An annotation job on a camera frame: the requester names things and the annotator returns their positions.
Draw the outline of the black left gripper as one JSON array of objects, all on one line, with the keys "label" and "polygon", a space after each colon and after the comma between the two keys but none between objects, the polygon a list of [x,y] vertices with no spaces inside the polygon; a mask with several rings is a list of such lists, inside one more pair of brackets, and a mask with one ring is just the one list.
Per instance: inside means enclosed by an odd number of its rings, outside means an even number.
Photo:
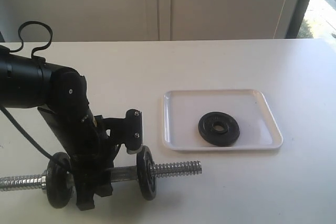
[{"label": "black left gripper", "polygon": [[70,157],[76,206],[81,211],[94,209],[94,194],[113,194],[111,168],[123,118],[94,116],[88,103],[45,104],[38,111]]}]

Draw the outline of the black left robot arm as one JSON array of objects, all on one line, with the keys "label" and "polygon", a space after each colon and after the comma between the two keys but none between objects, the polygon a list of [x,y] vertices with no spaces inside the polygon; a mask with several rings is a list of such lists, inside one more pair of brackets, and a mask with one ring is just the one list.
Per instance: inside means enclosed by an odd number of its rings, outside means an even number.
[{"label": "black left robot arm", "polygon": [[[10,108],[36,108],[51,128],[63,151],[49,154],[9,113]],[[113,193],[109,169],[117,148],[102,116],[92,114],[87,81],[77,70],[26,58],[1,48],[1,111],[22,135],[49,159],[46,191],[50,204],[64,207],[73,191],[76,205],[95,207],[95,196]]]}]

